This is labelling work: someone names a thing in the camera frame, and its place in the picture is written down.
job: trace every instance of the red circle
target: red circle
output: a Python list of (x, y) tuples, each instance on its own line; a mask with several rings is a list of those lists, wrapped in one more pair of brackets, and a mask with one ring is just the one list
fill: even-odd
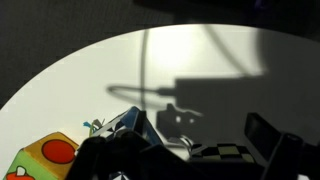
[(74, 159), (74, 152), (71, 144), (59, 139), (47, 141), (42, 146), (44, 157), (57, 164), (70, 163)]

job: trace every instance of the white surface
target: white surface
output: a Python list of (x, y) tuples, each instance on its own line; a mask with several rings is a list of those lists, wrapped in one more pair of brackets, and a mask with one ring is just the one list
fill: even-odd
[[(143, 35), (144, 31), (128, 33), (81, 49), (53, 64), (21, 88), (0, 111), (0, 126), (3, 127), (0, 139), (0, 177), (3, 177), (18, 150), (33, 141), (60, 131), (80, 144), (88, 135), (88, 129), (82, 126), (83, 122), (97, 118), (111, 120), (133, 105), (139, 107), (139, 104), (109, 95), (106, 88), (115, 84), (139, 86)], [(288, 72), (284, 73), (283, 78), (291, 82), (289, 77), (296, 72), (298, 77), (294, 79), (299, 80), (297, 85), (303, 82), (306, 88), (288, 86), (304, 95), (301, 102), (307, 106), (306, 110), (300, 111), (299, 117), (295, 114), (297, 121), (299, 118), (318, 121), (319, 106), (315, 104), (320, 99), (317, 95), (320, 91), (317, 91), (318, 87), (312, 86), (317, 84), (319, 77), (316, 71), (320, 59), (319, 45), (272, 31), (226, 25), (151, 29), (147, 40), (146, 86), (173, 87), (177, 77), (240, 79), (270, 75), (271, 79), (276, 78), (272, 76), (273, 72), (280, 71), (277, 68), (275, 71), (268, 69), (261, 58), (259, 43), (264, 42), (267, 43), (266, 48), (270, 48), (270, 54), (267, 55), (272, 61), (292, 62), (290, 65), (280, 63), (279, 68)], [(241, 64), (241, 67), (236, 68), (230, 58)], [(299, 60), (303, 60), (301, 65), (297, 63)], [(147, 96), (147, 101), (163, 109), (168, 102), (174, 103), (173, 98), (152, 95)], [(147, 109), (152, 123), (160, 107)], [(303, 130), (299, 128), (289, 130), (299, 133)], [(311, 129), (310, 132), (319, 131), (318, 127), (310, 124), (304, 128)]]

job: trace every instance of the dark background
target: dark background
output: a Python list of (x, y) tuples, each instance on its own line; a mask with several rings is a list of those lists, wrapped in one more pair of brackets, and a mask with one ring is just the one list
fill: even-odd
[(242, 24), (320, 41), (320, 0), (279, 0), (262, 15), (249, 13), (254, 17), (249, 22), (247, 11), (212, 2), (205, 2), (212, 8), (210, 13), (189, 9), (190, 18), (186, 12), (145, 8), (131, 0), (0, 0), (0, 108), (61, 58), (136, 30), (184, 23)]

